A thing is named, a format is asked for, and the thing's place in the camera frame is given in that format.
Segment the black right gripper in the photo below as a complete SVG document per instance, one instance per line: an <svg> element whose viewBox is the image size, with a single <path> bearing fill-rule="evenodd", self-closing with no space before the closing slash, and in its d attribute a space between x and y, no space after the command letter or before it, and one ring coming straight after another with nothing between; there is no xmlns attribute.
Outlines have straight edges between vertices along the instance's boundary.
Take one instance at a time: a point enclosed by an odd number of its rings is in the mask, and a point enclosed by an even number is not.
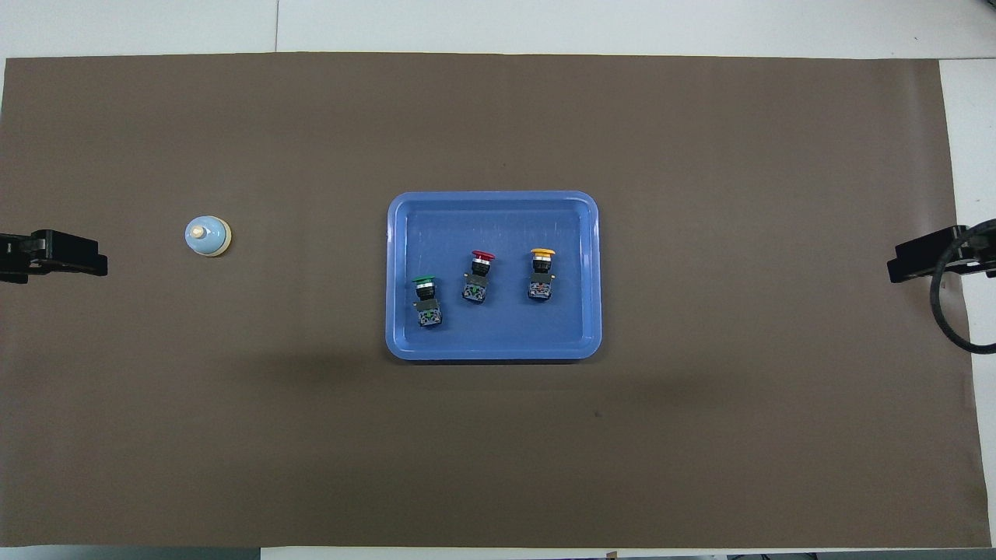
<svg viewBox="0 0 996 560"><path fill-rule="evenodd" d="M957 275L983 273L987 278L995 277L994 221L983 221L978 227L982 229L980 233L954 248L944 266L946 272ZM969 226L949 226L904 242L903 258L896 257L887 262L890 282L896 284L931 276L942 253L969 229Z"/></svg>

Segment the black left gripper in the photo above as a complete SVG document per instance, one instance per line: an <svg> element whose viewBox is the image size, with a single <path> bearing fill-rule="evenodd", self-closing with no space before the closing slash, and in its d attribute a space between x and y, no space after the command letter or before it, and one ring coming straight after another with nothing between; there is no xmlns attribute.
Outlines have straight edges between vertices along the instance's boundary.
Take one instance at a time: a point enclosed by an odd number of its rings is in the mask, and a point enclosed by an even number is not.
<svg viewBox="0 0 996 560"><path fill-rule="evenodd" d="M67 272L106 277L109 259L93 239L41 229L1 234L1 281L27 283L32 276Z"/></svg>

